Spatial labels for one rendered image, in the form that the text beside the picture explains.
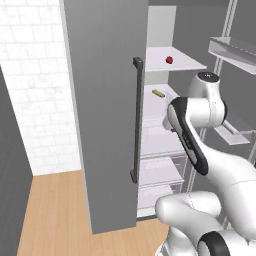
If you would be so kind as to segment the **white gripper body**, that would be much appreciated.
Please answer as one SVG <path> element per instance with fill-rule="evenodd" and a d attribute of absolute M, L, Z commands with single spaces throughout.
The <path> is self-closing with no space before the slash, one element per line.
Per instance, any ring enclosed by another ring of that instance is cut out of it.
<path fill-rule="evenodd" d="M 173 130 L 173 126 L 172 126 L 172 117 L 173 117 L 173 107 L 169 106 L 167 108 L 167 112 L 166 115 L 162 121 L 162 125 L 164 127 L 165 130 Z"/>

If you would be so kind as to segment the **clear fridge drawer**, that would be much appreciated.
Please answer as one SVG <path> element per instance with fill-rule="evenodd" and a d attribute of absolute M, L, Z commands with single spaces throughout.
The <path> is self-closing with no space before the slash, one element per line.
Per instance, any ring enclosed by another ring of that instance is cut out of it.
<path fill-rule="evenodd" d="M 183 182 L 185 163 L 185 156 L 141 160 L 139 186 L 149 187 Z"/>
<path fill-rule="evenodd" d="M 155 214 L 156 201 L 160 197 L 179 193 L 181 187 L 182 184 L 178 183 L 141 188 L 138 192 L 137 217 L 153 216 Z"/>
<path fill-rule="evenodd" d="M 141 158 L 183 155 L 185 150 L 175 132 L 166 130 L 161 119 L 142 121 Z"/>

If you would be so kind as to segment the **white fridge shelf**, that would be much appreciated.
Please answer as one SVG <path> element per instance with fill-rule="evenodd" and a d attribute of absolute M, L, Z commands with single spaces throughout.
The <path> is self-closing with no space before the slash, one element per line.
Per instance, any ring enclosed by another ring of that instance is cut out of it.
<path fill-rule="evenodd" d="M 154 89 L 164 93 L 165 97 L 161 98 L 153 94 L 152 90 Z M 143 117 L 164 117 L 168 104 L 176 97 L 178 94 L 168 84 L 146 85 L 144 87 Z"/>
<path fill-rule="evenodd" d="M 173 63 L 166 62 L 171 56 Z M 145 71 L 191 71 L 204 70 L 206 66 L 184 54 L 178 49 L 169 47 L 148 47 L 146 49 Z"/>

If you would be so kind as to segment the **grey closed fridge door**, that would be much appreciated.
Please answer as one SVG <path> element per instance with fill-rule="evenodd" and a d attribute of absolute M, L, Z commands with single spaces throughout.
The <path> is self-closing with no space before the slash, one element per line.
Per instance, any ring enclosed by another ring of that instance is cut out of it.
<path fill-rule="evenodd" d="M 61 12 L 91 230 L 134 227 L 133 58 L 143 60 L 142 116 L 148 0 L 61 0 Z"/>

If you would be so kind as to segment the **grey fridge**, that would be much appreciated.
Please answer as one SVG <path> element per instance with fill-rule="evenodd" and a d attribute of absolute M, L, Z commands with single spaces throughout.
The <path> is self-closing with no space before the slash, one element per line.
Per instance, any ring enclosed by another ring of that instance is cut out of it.
<path fill-rule="evenodd" d="M 148 47 L 169 47 L 169 46 L 174 47 L 173 46 L 173 36 L 174 36 L 176 9 L 177 9 L 178 5 L 184 4 L 185 1 L 184 0 L 148 0 L 146 49 Z M 231 30 L 231 28 L 229 28 L 229 27 L 231 27 L 230 25 L 232 25 L 236 4 L 237 4 L 237 0 L 230 0 L 229 6 L 228 6 L 229 12 L 228 12 L 228 15 L 226 16 L 224 29 L 223 29 L 222 35 L 218 36 L 218 37 L 231 37 L 231 36 L 229 36 L 230 30 Z M 221 71 L 221 66 L 222 66 L 223 61 L 224 60 L 216 57 L 214 73 L 216 73 L 219 76 L 220 83 L 221 83 L 220 71 Z M 207 66 L 206 66 L 206 69 L 204 69 L 204 70 L 191 70 L 191 71 L 198 71 L 197 73 L 209 72 L 209 70 L 207 71 Z M 145 71 L 145 61 L 144 61 L 143 99 L 144 99 L 144 87 L 146 85 L 156 85 L 156 84 L 168 84 L 169 85 L 168 81 L 169 81 L 170 72 L 177 72 L 177 71 L 146 72 Z M 143 120 L 161 119 L 163 121 L 164 117 L 144 118 L 143 117 L 143 100 L 142 100 L 141 137 L 142 137 L 142 121 Z M 227 106 L 227 115 L 226 115 L 225 120 L 228 120 L 228 119 L 229 118 L 228 118 L 228 106 Z M 199 130 L 198 130 L 199 136 L 203 140 L 203 142 L 204 142 L 205 130 L 209 129 L 209 128 L 213 128 L 215 130 L 217 127 L 199 128 Z M 246 159 L 246 158 L 244 158 L 244 159 L 248 160 L 251 163 L 250 159 L 252 158 L 253 155 L 254 154 L 252 153 L 252 154 L 250 154 L 249 159 Z M 193 189 L 193 183 L 194 183 L 193 182 L 194 174 L 192 172 L 196 171 L 196 170 L 192 166 L 192 163 L 191 163 L 186 151 L 183 155 L 176 155 L 176 156 L 185 156 L 186 157 L 186 163 L 185 163 L 185 168 L 184 168 L 184 173 L 183 173 L 183 182 L 180 182 L 182 184 L 182 187 L 181 187 L 179 193 L 191 192 L 191 190 Z M 144 159 L 141 158 L 141 138 L 140 138 L 139 169 L 140 169 L 140 161 L 141 160 L 144 160 Z M 147 216 L 147 217 L 142 217 L 142 218 L 137 217 L 136 223 L 140 220 L 151 218 L 153 216 Z"/>

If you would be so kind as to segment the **dark grey cabinet side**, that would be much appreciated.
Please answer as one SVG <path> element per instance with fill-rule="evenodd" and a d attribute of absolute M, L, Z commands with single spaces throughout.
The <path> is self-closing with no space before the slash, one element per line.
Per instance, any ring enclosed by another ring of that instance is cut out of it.
<path fill-rule="evenodd" d="M 0 68 L 0 256 L 16 256 L 32 171 Z"/>

